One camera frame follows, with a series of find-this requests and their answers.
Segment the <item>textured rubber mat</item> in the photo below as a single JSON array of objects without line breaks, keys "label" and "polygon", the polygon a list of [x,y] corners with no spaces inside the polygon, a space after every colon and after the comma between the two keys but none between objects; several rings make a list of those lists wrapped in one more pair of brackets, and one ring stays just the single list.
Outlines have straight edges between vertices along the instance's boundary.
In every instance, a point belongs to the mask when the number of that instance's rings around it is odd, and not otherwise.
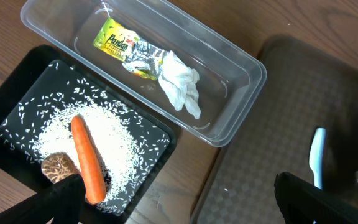
[{"label": "textured rubber mat", "polygon": [[284,223],[274,180],[313,183],[310,145],[327,130],[323,190],[358,207],[358,71],[291,37],[265,45],[268,78],[232,142],[221,150],[192,223]]}]

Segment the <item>plastic container lid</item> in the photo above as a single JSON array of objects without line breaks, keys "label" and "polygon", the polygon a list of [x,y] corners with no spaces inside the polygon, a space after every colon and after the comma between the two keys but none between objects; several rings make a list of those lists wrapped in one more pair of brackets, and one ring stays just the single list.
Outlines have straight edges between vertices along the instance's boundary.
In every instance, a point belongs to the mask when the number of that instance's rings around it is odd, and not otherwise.
[{"label": "plastic container lid", "polygon": [[[175,111],[158,81],[129,73],[92,45],[108,17],[151,44],[174,51],[200,74],[200,119]],[[253,105],[267,74],[255,58],[165,0],[28,0],[23,23],[81,63],[187,131],[225,146]]]}]

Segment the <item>toothbrush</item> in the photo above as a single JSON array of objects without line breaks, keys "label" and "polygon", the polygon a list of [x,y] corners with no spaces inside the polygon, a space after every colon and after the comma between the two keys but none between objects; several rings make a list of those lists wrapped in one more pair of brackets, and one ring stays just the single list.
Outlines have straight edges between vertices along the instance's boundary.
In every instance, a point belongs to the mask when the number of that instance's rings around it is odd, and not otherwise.
[{"label": "toothbrush", "polygon": [[323,151],[326,138],[326,130],[318,128],[311,143],[309,166],[314,175],[314,186],[323,189]]}]

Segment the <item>wooden surface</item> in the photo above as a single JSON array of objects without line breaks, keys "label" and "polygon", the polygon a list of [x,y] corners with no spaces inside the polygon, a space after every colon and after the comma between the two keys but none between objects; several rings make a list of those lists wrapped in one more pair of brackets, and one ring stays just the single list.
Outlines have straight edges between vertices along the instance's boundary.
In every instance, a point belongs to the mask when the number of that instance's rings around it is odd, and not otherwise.
[{"label": "wooden surface", "polygon": [[[171,2],[253,56],[269,37],[290,34],[358,68],[358,0]],[[0,0],[0,85],[32,47],[48,43],[22,24],[24,3]],[[182,132],[128,223],[188,223],[217,151]],[[0,212],[32,194],[0,170]]]}]

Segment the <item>crumpled paper towel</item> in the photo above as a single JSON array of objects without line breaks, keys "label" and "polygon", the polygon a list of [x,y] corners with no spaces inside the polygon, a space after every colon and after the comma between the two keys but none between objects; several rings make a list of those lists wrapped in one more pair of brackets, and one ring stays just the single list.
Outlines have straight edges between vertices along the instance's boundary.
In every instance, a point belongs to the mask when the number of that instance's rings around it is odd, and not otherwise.
[{"label": "crumpled paper towel", "polygon": [[196,83],[200,79],[195,69],[187,67],[172,51],[163,59],[162,72],[158,78],[169,102],[180,111],[183,105],[195,119],[200,118]]}]

